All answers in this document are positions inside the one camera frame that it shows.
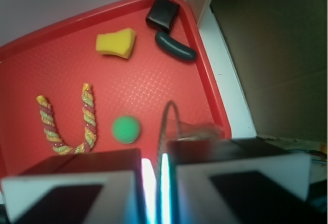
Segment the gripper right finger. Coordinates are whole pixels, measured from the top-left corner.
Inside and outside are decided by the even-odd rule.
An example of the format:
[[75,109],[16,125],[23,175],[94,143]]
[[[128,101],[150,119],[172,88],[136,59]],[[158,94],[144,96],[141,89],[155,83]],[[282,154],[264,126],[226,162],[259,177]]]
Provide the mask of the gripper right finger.
[[259,139],[171,141],[172,223],[327,223],[308,202],[311,157]]

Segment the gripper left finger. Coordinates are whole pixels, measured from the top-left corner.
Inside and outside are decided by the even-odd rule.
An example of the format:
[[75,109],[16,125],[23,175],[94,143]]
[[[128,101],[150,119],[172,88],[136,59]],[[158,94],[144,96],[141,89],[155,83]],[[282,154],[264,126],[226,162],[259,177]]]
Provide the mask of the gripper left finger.
[[142,223],[141,152],[53,156],[1,191],[10,223]]

